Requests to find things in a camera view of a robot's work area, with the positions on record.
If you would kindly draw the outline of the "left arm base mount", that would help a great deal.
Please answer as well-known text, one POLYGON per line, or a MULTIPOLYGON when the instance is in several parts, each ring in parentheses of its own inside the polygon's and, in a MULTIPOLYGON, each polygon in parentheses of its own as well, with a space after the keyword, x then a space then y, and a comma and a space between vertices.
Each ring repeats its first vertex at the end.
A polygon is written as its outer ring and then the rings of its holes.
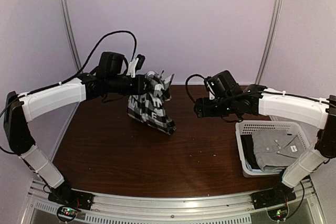
POLYGON ((90 210, 93 194, 73 189, 50 189, 48 200, 80 210, 90 210))

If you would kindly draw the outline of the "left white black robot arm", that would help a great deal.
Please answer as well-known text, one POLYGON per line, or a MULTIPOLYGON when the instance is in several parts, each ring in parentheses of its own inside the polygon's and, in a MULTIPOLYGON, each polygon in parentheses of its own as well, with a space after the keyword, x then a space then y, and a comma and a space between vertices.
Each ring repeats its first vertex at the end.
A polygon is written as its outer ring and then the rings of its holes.
POLYGON ((30 166, 49 186, 58 200, 71 205, 76 197, 62 173, 37 147, 28 122, 69 104, 89 101, 108 94, 142 95, 149 90, 149 81, 136 72, 142 68, 145 56, 137 55, 127 63, 122 54, 103 52, 97 67, 90 73, 82 73, 69 81, 51 85, 28 93, 7 95, 4 116, 4 131, 9 144, 9 154, 17 155, 30 166), (121 71, 126 63, 125 72, 121 71))

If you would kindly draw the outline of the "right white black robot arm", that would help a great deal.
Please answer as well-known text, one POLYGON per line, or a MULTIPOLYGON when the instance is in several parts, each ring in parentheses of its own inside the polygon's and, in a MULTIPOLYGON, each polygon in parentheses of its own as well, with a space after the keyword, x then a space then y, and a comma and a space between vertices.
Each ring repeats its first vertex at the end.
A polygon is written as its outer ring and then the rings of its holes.
POLYGON ((208 96, 191 98, 198 118, 234 114, 242 121, 245 114, 279 116, 319 129, 316 143, 281 173, 280 182, 269 192, 272 203, 281 203, 302 179, 335 158, 335 96, 317 99, 257 84, 242 89, 228 70, 204 78, 204 85, 208 96))

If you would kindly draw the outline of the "white plastic laundry basket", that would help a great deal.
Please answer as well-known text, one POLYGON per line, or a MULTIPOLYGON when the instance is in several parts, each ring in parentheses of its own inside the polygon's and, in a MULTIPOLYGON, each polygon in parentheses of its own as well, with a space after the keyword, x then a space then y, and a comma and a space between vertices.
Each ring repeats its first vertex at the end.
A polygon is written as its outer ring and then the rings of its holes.
POLYGON ((306 137, 302 127, 296 122, 290 121, 261 121, 261 120, 245 120, 240 123, 236 123, 236 141, 239 152, 239 159, 243 169, 243 175, 245 177, 263 177, 273 176, 279 174, 282 170, 273 173, 264 173, 260 169, 252 169, 247 163, 243 147, 241 144, 241 135, 251 135, 257 130, 286 130, 289 135, 297 135, 306 149, 310 146, 309 140, 306 137))

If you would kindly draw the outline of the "black white plaid shirt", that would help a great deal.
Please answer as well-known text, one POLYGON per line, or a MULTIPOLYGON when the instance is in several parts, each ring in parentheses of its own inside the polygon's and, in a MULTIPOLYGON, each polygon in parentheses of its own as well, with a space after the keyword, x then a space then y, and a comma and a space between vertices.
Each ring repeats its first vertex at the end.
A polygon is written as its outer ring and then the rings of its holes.
POLYGON ((155 71, 145 75, 149 91, 142 95, 131 95, 128 99, 128 116, 148 126, 172 135, 176 130, 175 122, 167 115, 164 102, 171 100, 170 86, 174 74, 167 78, 155 71))

